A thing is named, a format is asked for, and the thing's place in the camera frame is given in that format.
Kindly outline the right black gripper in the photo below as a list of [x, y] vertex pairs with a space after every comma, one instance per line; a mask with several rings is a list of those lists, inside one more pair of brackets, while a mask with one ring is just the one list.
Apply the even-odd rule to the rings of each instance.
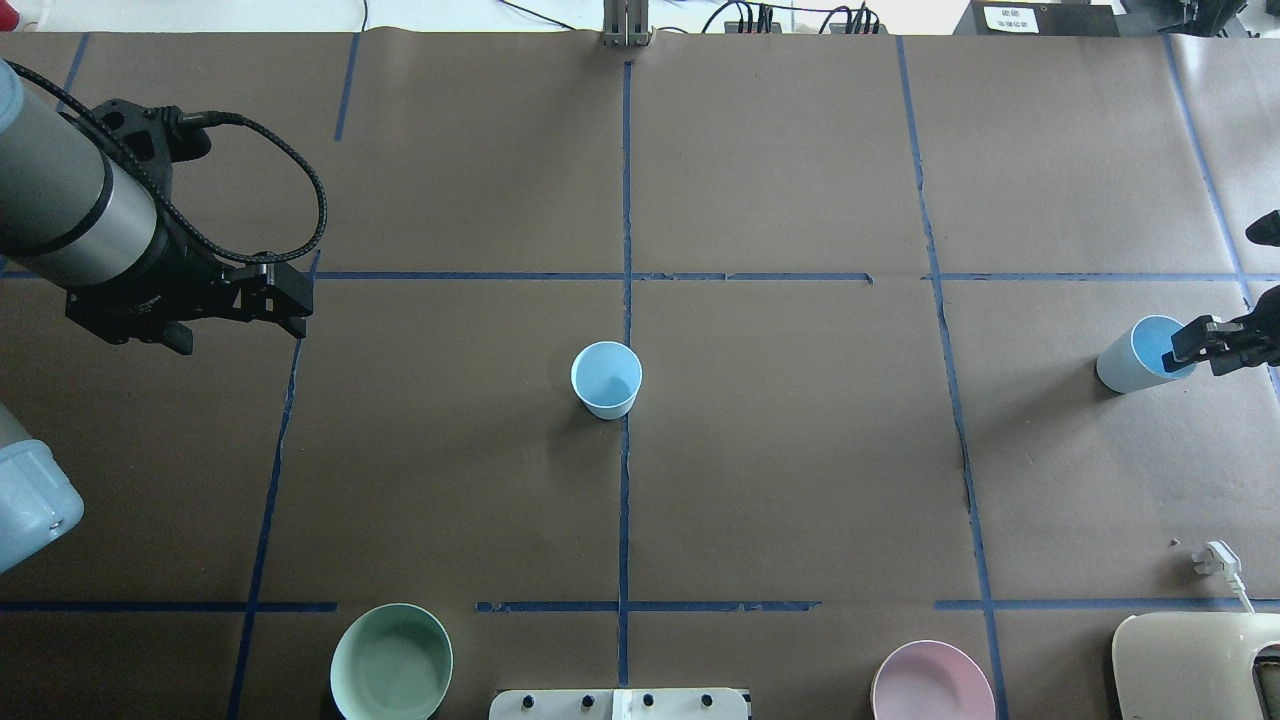
[[1279, 287], [1260, 296], [1253, 310], [1224, 322], [1198, 316], [1176, 331], [1171, 348], [1161, 357], [1164, 370], [1175, 373], [1208, 363], [1213, 375], [1243, 368], [1279, 365]]

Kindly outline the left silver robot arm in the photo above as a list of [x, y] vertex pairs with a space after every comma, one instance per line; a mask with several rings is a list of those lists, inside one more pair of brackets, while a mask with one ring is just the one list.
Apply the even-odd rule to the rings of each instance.
[[[209, 131], [234, 126], [283, 151], [314, 188], [311, 237], [287, 252], [225, 249], [177, 208], [173, 167], [205, 158]], [[312, 165], [266, 126], [232, 111], [87, 108], [63, 87], [3, 63], [3, 256], [61, 288], [67, 318], [110, 345], [193, 352], [189, 324], [209, 318], [279, 325], [297, 340], [314, 282], [294, 268], [328, 222]]]

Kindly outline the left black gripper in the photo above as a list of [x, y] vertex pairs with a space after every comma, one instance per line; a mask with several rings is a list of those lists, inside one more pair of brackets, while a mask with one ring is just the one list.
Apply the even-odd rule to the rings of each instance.
[[305, 340], [312, 314], [314, 282], [292, 265], [257, 263], [236, 272], [178, 240], [145, 251], [110, 281], [68, 290], [65, 301], [68, 319], [110, 345], [137, 340], [182, 356], [195, 351], [188, 322], [273, 322]]

